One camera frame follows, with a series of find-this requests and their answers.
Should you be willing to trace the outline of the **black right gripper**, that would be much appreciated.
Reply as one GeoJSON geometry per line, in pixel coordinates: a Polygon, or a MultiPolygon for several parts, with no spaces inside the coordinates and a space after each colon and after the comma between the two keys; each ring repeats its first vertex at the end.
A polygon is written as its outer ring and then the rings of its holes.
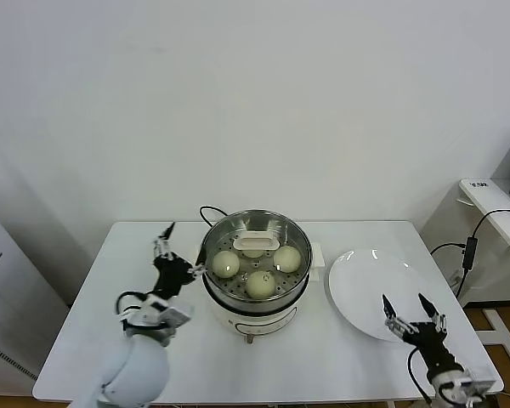
{"type": "Polygon", "coordinates": [[[447,337],[446,316],[434,304],[419,293],[422,308],[432,322],[409,323],[399,317],[385,294],[382,295],[385,326],[398,338],[417,348],[428,369],[427,377],[436,377],[448,371],[457,371],[458,363],[445,347],[447,337]]]}

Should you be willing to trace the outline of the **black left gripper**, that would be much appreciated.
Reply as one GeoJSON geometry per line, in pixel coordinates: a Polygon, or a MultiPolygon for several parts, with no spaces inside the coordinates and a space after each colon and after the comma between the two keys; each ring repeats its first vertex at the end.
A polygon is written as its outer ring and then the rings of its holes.
{"type": "Polygon", "coordinates": [[[153,264],[158,271],[158,278],[152,292],[160,298],[178,296],[183,286],[195,280],[194,276],[207,272],[207,250],[204,247],[200,248],[193,265],[171,251],[169,238],[174,226],[172,222],[153,241],[153,264]]]}

